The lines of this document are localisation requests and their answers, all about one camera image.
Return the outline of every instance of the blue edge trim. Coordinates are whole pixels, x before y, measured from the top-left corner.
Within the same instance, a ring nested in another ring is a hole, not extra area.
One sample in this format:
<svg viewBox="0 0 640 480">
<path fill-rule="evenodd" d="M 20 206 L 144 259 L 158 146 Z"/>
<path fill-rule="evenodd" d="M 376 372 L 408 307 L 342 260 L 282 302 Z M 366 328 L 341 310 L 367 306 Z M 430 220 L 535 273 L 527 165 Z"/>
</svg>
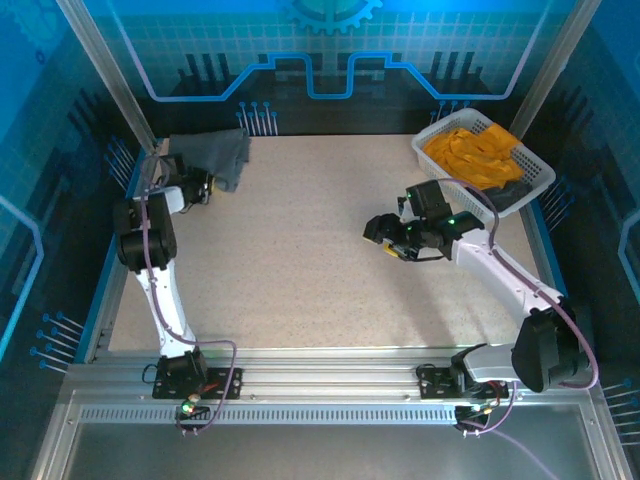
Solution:
<svg viewBox="0 0 640 480">
<path fill-rule="evenodd" d="M 547 226 L 544 223 L 542 209 L 540 208 L 540 203 L 538 202 L 538 200 L 534 200 L 531 202 L 531 211 L 533 212 L 533 217 L 536 221 L 536 227 L 538 227 L 538 231 L 540 232 L 540 239 L 542 240 L 544 254 L 547 257 L 549 267 L 551 268 L 551 275 L 553 276 L 555 289 L 566 297 L 568 295 L 567 286 L 565 285 L 564 279 L 562 278 L 562 273 L 560 273 L 558 258 L 556 257 L 556 252 L 553 249 L 553 245 L 551 244 L 549 230 L 547 230 Z"/>
<path fill-rule="evenodd" d="M 141 151 L 138 157 L 138 162 L 137 162 L 136 170 L 134 172 L 134 176 L 132 178 L 131 183 L 129 184 L 129 190 L 127 191 L 127 198 L 133 195 L 136 185 L 138 184 L 138 178 L 140 176 L 140 166 L 142 164 L 143 159 L 144 159 L 144 151 Z M 567 287 L 562 278 L 562 274 L 560 273 L 560 265 L 558 264 L 558 259 L 556 258 L 555 251 L 553 250 L 553 245 L 551 244 L 551 237 L 549 236 L 549 231 L 547 230 L 547 226 L 544 223 L 542 210 L 540 209 L 540 204 L 538 203 L 537 200 L 534 200 L 533 202 L 531 202 L 530 205 L 531 205 L 531 210 L 533 212 L 533 216 L 536 222 L 536 227 L 540 232 L 540 238 L 542 240 L 544 254 L 547 257 L 549 266 L 551 268 L 551 274 L 553 276 L 555 288 L 560 293 L 566 296 Z M 98 320 L 98 312 L 100 310 L 100 304 L 102 303 L 102 298 L 104 297 L 104 293 L 107 289 L 107 283 L 109 281 L 109 276 L 111 274 L 113 259 L 115 255 L 116 255 L 115 238 L 112 238 L 111 244 L 109 245 L 109 250 L 107 252 L 107 256 L 105 257 L 104 266 L 102 267 L 100 280 L 98 281 L 98 286 L 96 287 L 96 293 L 93 296 L 93 301 L 91 302 L 91 308 L 89 309 L 87 322 L 82 332 L 82 338 L 80 338 L 80 344 L 78 345 L 78 350 L 76 351 L 76 357 L 74 359 L 74 363 L 83 363 L 82 359 L 85 357 L 87 350 L 89 349 L 89 342 L 91 341 L 92 332 Z"/>
<path fill-rule="evenodd" d="M 140 154 L 138 155 L 138 160 L 136 161 L 136 168 L 134 169 L 133 175 L 131 177 L 131 182 L 129 182 L 129 188 L 127 189 L 126 198 L 132 197 L 136 191 L 138 179 L 140 178 L 140 169 L 144 158 L 145 152 L 141 149 Z M 91 301 L 91 307 L 89 308 L 87 321 L 84 325 L 84 329 L 82 330 L 82 336 L 80 337 L 80 343 L 78 344 L 78 349 L 76 350 L 76 356 L 73 359 L 73 363 L 84 363 L 83 358 L 89 350 L 91 336 L 93 334 L 93 329 L 96 327 L 96 322 L 98 321 L 98 312 L 100 311 L 100 305 L 102 304 L 102 299 L 104 297 L 105 291 L 107 290 L 107 283 L 109 283 L 109 277 L 111 275 L 113 260 L 115 256 L 116 239 L 114 235 L 111 238 L 109 250 L 107 250 L 107 255 L 105 256 L 104 265 L 102 266 L 102 272 L 100 273 L 100 279 L 98 280 L 98 285 L 96 286 L 96 293 L 93 295 L 93 300 Z"/>
</svg>

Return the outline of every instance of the yellow cloth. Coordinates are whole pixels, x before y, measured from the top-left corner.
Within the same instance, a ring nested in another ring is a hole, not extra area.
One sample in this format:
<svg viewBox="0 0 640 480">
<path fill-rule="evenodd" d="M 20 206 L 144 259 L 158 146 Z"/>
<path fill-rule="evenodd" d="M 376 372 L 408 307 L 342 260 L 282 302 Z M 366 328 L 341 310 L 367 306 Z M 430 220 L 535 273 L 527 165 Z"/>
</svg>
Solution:
<svg viewBox="0 0 640 480">
<path fill-rule="evenodd" d="M 508 181 L 520 180 L 524 175 L 510 154 L 519 143 L 494 123 L 478 135 L 464 128 L 441 133 L 429 140 L 423 151 L 453 178 L 485 190 L 504 188 Z"/>
</svg>

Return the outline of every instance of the vented metal strip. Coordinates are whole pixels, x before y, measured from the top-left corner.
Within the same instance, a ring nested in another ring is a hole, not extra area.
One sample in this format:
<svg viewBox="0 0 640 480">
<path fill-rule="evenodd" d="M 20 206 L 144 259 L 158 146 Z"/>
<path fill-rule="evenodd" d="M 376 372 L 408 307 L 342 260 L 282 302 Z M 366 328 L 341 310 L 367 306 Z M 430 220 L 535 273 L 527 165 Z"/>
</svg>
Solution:
<svg viewBox="0 0 640 480">
<path fill-rule="evenodd" d="M 177 405 L 83 407 L 81 423 L 172 424 Z M 189 423 L 203 423 L 210 412 Z M 451 425 L 455 407 L 447 405 L 229 405 L 224 425 Z"/>
</svg>

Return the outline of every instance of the metal post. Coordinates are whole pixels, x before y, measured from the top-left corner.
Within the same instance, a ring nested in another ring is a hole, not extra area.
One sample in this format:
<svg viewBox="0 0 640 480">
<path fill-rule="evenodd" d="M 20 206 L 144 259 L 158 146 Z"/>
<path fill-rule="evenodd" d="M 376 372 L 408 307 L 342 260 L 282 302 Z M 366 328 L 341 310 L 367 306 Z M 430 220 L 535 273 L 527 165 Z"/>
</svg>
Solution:
<svg viewBox="0 0 640 480">
<path fill-rule="evenodd" d="M 540 67 L 531 89 L 527 93 L 518 113 L 516 113 L 509 131 L 518 138 L 524 137 L 540 107 L 549 95 L 551 88 L 567 66 L 582 34 L 589 26 L 591 18 L 602 0 L 579 0 L 562 30 L 558 34 L 551 51 Z"/>
<path fill-rule="evenodd" d="M 140 146 L 148 154 L 155 152 L 157 144 L 151 127 L 144 118 L 140 105 L 127 85 L 120 67 L 111 55 L 111 51 L 87 11 L 87 7 L 82 0 L 56 0 L 56 2 L 127 120 L 133 134 L 140 142 Z"/>
</svg>

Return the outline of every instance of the robotic arm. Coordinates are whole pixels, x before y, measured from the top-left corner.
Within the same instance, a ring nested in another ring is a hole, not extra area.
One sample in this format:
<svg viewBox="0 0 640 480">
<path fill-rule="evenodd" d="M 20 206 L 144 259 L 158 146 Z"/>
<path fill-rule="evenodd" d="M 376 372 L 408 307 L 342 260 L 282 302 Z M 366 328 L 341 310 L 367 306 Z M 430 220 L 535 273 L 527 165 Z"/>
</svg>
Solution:
<svg viewBox="0 0 640 480">
<path fill-rule="evenodd" d="M 398 207 L 400 215 L 371 219 L 364 237 L 407 262 L 446 258 L 465 268 L 482 280 L 520 326 L 515 344 L 477 345 L 452 359 L 450 375 L 460 394 L 491 380 L 518 380 L 530 390 L 542 392 L 588 367 L 578 339 L 537 294 L 544 291 L 573 317 L 562 295 L 494 246 L 537 290 L 532 291 L 498 262 L 482 222 L 469 212 L 453 215 L 436 181 L 408 188 L 406 197 L 398 198 Z M 442 256 L 420 257 L 425 248 L 438 249 Z"/>
<path fill-rule="evenodd" d="M 146 202 L 138 197 L 123 200 L 114 207 L 118 258 L 135 273 L 142 286 L 160 339 L 154 398 L 185 398 L 210 383 L 211 376 L 204 355 L 195 347 L 196 337 L 182 309 L 175 277 L 176 237 L 170 216 L 194 204 L 208 203 L 213 178 L 202 169 L 185 168 L 179 157 L 171 160 L 167 186 L 153 190 Z M 162 161 L 167 162 L 168 158 L 163 157 Z M 155 298 L 145 261 L 143 208 L 146 209 Z M 168 329 L 177 338 L 170 335 Z"/>
</svg>

